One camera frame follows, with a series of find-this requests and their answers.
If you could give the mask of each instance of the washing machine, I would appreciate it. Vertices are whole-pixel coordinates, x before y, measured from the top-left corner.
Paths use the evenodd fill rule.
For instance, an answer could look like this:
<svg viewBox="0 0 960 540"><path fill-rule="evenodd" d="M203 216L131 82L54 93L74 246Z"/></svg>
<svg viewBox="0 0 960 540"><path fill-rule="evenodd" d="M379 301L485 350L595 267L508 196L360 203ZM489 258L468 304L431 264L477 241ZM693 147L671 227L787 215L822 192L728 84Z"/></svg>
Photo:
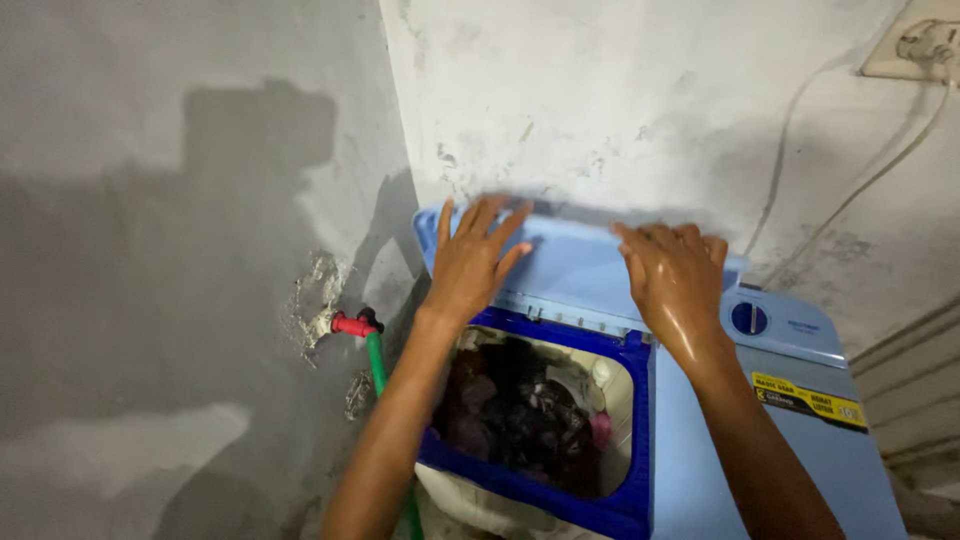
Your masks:
<svg viewBox="0 0 960 540"><path fill-rule="evenodd" d="M431 272L440 211L413 219ZM455 209L451 230L463 211ZM531 215L505 249L520 241L533 252L468 332L560 349L595 376L612 419L602 496L579 499L460 454L428 429L415 471L434 503L507 538L748 538L693 389L630 297L619 239ZM718 316L756 398L849 538L906 538L832 323L808 303L742 286L748 268L728 257Z"/></svg>

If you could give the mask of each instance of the left hand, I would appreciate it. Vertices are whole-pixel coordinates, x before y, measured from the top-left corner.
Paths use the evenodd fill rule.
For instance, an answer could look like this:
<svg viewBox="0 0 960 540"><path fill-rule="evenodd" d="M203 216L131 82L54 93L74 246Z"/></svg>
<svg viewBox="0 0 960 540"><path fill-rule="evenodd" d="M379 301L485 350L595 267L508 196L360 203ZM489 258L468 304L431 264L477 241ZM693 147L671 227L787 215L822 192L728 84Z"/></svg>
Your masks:
<svg viewBox="0 0 960 540"><path fill-rule="evenodd" d="M524 203L492 233L488 233L496 215L507 202L506 196L487 196L474 202L460 220L457 233L450 237L450 216L453 200L447 199L437 227L437 255L433 265L433 284L421 308L443 320L465 326L486 307L510 269L533 246L522 242L500 258L507 239L533 210L533 203Z"/></svg>

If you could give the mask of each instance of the gray wall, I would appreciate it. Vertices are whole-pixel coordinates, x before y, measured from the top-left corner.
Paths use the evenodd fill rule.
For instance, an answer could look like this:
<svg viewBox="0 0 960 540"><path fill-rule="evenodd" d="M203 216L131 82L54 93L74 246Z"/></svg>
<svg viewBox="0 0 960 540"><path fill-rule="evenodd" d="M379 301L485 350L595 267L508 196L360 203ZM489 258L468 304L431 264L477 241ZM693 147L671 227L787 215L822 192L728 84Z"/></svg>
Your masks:
<svg viewBox="0 0 960 540"><path fill-rule="evenodd" d="M367 359L297 319L420 275L376 2L14 0L0 51L0 536L298 537Z"/></svg>

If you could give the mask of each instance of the right hand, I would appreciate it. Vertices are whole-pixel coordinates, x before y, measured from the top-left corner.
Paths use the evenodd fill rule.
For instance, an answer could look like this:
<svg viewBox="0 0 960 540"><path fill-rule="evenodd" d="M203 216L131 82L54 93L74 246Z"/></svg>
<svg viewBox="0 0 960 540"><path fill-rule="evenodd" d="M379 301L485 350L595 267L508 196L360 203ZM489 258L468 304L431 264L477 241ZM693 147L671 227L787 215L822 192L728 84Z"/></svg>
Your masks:
<svg viewBox="0 0 960 540"><path fill-rule="evenodd" d="M631 229L611 223L630 273L630 293L643 322L690 375L704 351L730 340L720 327L727 242L700 236L696 225Z"/></svg>

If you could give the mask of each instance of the electrical outlet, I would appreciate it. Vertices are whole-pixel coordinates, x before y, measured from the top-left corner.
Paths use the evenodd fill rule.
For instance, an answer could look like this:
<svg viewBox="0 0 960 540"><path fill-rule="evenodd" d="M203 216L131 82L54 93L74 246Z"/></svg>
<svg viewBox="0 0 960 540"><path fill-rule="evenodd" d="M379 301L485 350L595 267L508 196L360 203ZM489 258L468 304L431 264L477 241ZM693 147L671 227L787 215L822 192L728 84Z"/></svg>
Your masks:
<svg viewBox="0 0 960 540"><path fill-rule="evenodd" d="M871 53L860 73L867 77L943 81L950 62L960 78L960 1L912 0Z"/></svg>

